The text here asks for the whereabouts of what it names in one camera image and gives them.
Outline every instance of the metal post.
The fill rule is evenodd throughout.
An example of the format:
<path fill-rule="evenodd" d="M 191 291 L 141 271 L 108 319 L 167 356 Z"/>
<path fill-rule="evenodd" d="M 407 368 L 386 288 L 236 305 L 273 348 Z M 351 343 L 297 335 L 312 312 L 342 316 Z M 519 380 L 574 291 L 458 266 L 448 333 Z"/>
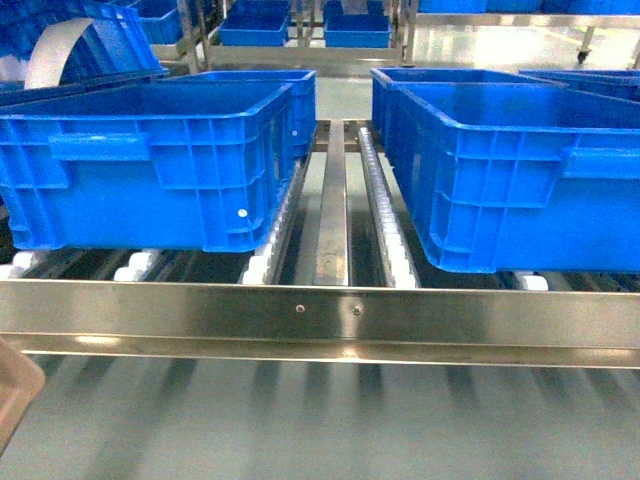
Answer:
<path fill-rule="evenodd" d="M 582 64 L 589 56 L 591 49 L 589 45 L 591 45 L 591 40 L 593 39 L 593 33 L 596 31 L 596 27 L 587 27 L 587 31 L 584 34 L 584 39 L 582 40 L 582 46 L 580 47 L 580 51 L 578 52 L 578 63 Z"/>
<path fill-rule="evenodd" d="M 187 44 L 186 59 L 189 65 L 189 73 L 198 73 L 198 52 L 196 52 L 196 42 L 193 38 L 189 2 L 187 0 L 178 0 L 178 13 L 182 24 L 182 34 Z"/>
<path fill-rule="evenodd" d="M 342 120 L 331 121 L 321 201 L 314 284 L 347 287 L 351 274 Z"/>
<path fill-rule="evenodd" d="M 418 0 L 410 0 L 407 8 L 407 50 L 404 58 L 406 65 L 413 63 L 413 47 L 416 41 L 416 16 L 418 15 Z"/>
<path fill-rule="evenodd" d="M 304 8 L 302 0 L 296 0 L 296 35 L 298 47 L 304 47 Z"/>
<path fill-rule="evenodd" d="M 635 62 L 633 62 L 633 70 L 638 70 L 640 68 L 640 40 L 636 43 L 636 48 L 633 50 L 635 53 Z"/>
<path fill-rule="evenodd" d="M 196 0 L 196 12 L 198 14 L 198 25 L 200 26 L 200 38 L 202 39 L 202 53 L 204 54 L 204 64 L 207 70 L 211 70 L 211 43 L 207 34 L 207 22 L 204 18 L 202 8 L 203 0 Z"/>

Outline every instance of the roller conveyor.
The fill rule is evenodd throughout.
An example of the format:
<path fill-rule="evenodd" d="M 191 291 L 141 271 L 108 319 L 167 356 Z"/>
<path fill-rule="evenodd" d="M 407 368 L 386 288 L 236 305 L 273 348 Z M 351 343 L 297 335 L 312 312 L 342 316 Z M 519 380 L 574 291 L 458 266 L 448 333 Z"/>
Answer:
<path fill-rule="evenodd" d="M 322 192 L 303 188 L 325 157 L 312 153 L 253 255 L 50 252 L 0 282 L 2 336 L 28 353 L 640 367 L 635 276 L 438 271 L 379 149 L 365 121 L 320 122 Z M 364 210 L 349 194 L 353 168 Z M 292 285 L 309 266 L 305 231 L 317 239 L 313 286 Z M 113 281 L 132 262 L 139 274 Z"/>

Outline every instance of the floor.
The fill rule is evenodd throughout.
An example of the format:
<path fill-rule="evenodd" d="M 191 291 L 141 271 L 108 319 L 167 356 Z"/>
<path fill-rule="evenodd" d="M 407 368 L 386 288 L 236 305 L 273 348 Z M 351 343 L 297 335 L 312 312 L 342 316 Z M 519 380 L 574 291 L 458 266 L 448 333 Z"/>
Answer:
<path fill-rule="evenodd" d="M 505 70 L 571 68 L 580 41 L 573 30 L 430 35 L 416 52 L 421 63 Z M 598 34 L 585 68 L 626 67 L 638 37 Z M 318 117 L 368 117 L 370 89 L 363 78 L 319 78 Z M 362 179 L 357 162 L 348 163 L 358 202 Z M 322 159 L 309 175 L 312 224 Z M 310 232 L 301 236 L 308 260 Z M 308 271 L 296 273 L 308 283 Z M 638 372 L 36 360 L 47 385 L 2 456 L 1 479 L 573 480 L 640 472 Z"/>

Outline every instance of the blue plastic crate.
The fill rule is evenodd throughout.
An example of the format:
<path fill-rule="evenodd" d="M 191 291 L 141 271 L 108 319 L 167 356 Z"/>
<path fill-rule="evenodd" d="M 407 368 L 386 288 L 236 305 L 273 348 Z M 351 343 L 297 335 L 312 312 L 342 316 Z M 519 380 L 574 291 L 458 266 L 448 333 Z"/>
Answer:
<path fill-rule="evenodd" d="M 543 0 L 544 13 L 578 15 L 636 15 L 640 0 Z"/>
<path fill-rule="evenodd" d="M 391 92 L 405 83 L 545 83 L 540 79 L 494 72 L 491 70 L 442 69 L 442 68 L 374 68 L 372 123 L 380 134 L 380 141 L 386 145 L 386 137 L 391 127 Z M 393 161 L 393 151 L 387 150 L 387 157 Z"/>
<path fill-rule="evenodd" d="M 288 0 L 237 0 L 228 15 L 290 16 L 291 4 Z"/>
<path fill-rule="evenodd" d="M 94 22 L 76 43 L 65 66 L 64 83 L 140 70 L 162 71 L 148 47 L 137 12 L 80 0 L 65 2 L 0 3 L 0 51 L 28 60 L 45 28 L 78 17 Z M 109 42 L 111 48 L 104 48 Z"/>
<path fill-rule="evenodd" d="M 136 8 L 149 43 L 171 45 L 182 38 L 175 0 L 140 0 Z"/>
<path fill-rule="evenodd" d="M 292 85 L 293 153 L 306 157 L 316 131 L 316 72 L 313 70 L 215 71 L 166 80 L 167 82 L 240 82 L 246 89 L 254 84 Z"/>
<path fill-rule="evenodd" d="M 369 15 L 384 15 L 384 2 L 379 0 L 367 0 L 367 13 Z M 322 19 L 326 22 L 331 16 L 345 15 L 341 0 L 329 0 L 322 8 Z"/>
<path fill-rule="evenodd" d="M 329 0 L 322 8 L 322 20 L 327 21 L 329 17 L 344 15 L 342 2 L 340 0 Z"/>
<path fill-rule="evenodd" d="M 640 105 L 495 84 L 397 99 L 395 175 L 433 265 L 640 271 Z"/>
<path fill-rule="evenodd" d="M 283 47 L 290 18 L 289 2 L 238 2 L 220 26 L 220 40 L 226 46 Z"/>
<path fill-rule="evenodd" d="M 0 108 L 18 248 L 253 250 L 293 171 L 290 85 L 156 83 Z"/>
<path fill-rule="evenodd" d="M 561 82 L 574 90 L 640 101 L 640 76 L 626 70 L 529 70 L 522 73 Z"/>
<path fill-rule="evenodd" d="M 484 13 L 487 11 L 487 0 L 420 0 L 418 11 L 420 13 Z"/>
<path fill-rule="evenodd" d="M 541 0 L 489 0 L 487 12 L 533 13 L 540 10 Z"/>
<path fill-rule="evenodd" d="M 327 47 L 387 48 L 390 34 L 384 15 L 331 16 L 324 27 Z"/>

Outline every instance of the crate handle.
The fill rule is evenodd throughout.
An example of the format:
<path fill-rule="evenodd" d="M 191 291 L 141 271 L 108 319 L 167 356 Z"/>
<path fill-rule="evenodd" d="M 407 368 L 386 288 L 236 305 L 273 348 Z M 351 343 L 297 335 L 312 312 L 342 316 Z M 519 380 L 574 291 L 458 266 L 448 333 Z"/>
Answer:
<path fill-rule="evenodd" d="M 640 149 L 567 148 L 562 178 L 640 180 Z"/>
<path fill-rule="evenodd" d="M 49 137 L 51 156 L 60 162 L 148 162 L 149 135 L 145 133 L 62 133 Z"/>

